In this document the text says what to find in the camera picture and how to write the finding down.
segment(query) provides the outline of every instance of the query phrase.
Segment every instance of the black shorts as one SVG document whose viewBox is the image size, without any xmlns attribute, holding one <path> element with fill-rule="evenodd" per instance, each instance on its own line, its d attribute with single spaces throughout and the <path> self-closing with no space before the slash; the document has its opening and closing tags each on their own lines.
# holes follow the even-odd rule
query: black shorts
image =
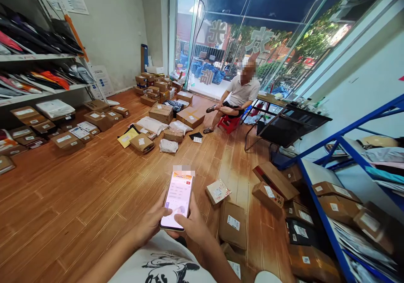
<svg viewBox="0 0 404 283">
<path fill-rule="evenodd" d="M 237 108 L 238 106 L 231 106 L 227 101 L 223 102 L 223 106 L 228 106 L 229 108 Z M 239 110 L 237 116 L 229 116 L 229 118 L 238 118 L 244 114 L 244 110 Z"/>
</svg>

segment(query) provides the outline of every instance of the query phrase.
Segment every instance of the man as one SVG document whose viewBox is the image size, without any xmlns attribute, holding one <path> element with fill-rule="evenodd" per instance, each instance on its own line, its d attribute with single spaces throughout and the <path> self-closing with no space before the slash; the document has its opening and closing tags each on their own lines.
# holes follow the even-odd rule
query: man
<svg viewBox="0 0 404 283">
<path fill-rule="evenodd" d="M 220 118 L 224 115 L 237 118 L 244 114 L 244 110 L 257 99 L 260 83 L 254 77 L 256 63 L 249 60 L 241 72 L 230 82 L 219 103 L 206 110 L 207 113 L 218 111 L 213 118 L 212 125 L 203 131 L 204 134 L 213 132 Z"/>
</svg>

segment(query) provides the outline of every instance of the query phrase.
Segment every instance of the helmet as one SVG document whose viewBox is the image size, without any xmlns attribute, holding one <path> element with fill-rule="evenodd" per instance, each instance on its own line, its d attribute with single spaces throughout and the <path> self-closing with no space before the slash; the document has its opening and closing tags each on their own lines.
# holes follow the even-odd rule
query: helmet
<svg viewBox="0 0 404 283">
<path fill-rule="evenodd" d="M 387 136 L 369 136 L 357 141 L 364 149 L 399 146 L 398 141 Z"/>
</svg>

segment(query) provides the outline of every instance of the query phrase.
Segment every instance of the white t-shirt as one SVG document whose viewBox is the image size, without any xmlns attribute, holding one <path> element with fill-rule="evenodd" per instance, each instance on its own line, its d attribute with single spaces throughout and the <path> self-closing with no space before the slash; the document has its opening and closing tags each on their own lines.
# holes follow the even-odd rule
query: white t-shirt
<svg viewBox="0 0 404 283">
<path fill-rule="evenodd" d="M 216 281 L 187 248 L 161 230 L 135 252 L 109 282 L 214 283 Z"/>
<path fill-rule="evenodd" d="M 261 84 L 256 77 L 253 77 L 249 83 L 242 86 L 241 75 L 237 75 L 231 80 L 227 88 L 230 95 L 225 101 L 231 106 L 242 106 L 247 101 L 254 101 L 258 97 L 260 86 Z"/>
</svg>

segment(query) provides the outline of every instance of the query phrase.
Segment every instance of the white bag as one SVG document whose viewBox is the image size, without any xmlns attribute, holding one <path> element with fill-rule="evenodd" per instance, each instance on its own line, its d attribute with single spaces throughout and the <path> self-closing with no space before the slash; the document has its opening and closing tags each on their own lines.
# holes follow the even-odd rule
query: white bag
<svg viewBox="0 0 404 283">
<path fill-rule="evenodd" d="M 169 141 L 167 139 L 160 140 L 160 152 L 176 153 L 178 150 L 178 143 Z"/>
<path fill-rule="evenodd" d="M 144 127 L 145 129 L 152 131 L 156 133 L 157 135 L 160 135 L 160 133 L 168 128 L 168 124 L 162 123 L 156 119 L 150 118 L 149 116 L 146 116 L 142 119 L 140 119 L 136 124 L 140 125 L 141 127 Z"/>
<path fill-rule="evenodd" d="M 51 119 L 69 115 L 75 111 L 72 106 L 59 99 L 38 103 L 37 107 Z"/>
<path fill-rule="evenodd" d="M 194 130 L 193 128 L 190 128 L 188 125 L 186 125 L 185 123 L 182 123 L 181 121 L 173 121 L 171 122 L 169 125 L 169 127 L 171 127 L 172 129 L 176 129 L 176 130 L 182 130 L 185 136 L 186 132 L 190 132 L 192 130 Z"/>
</svg>

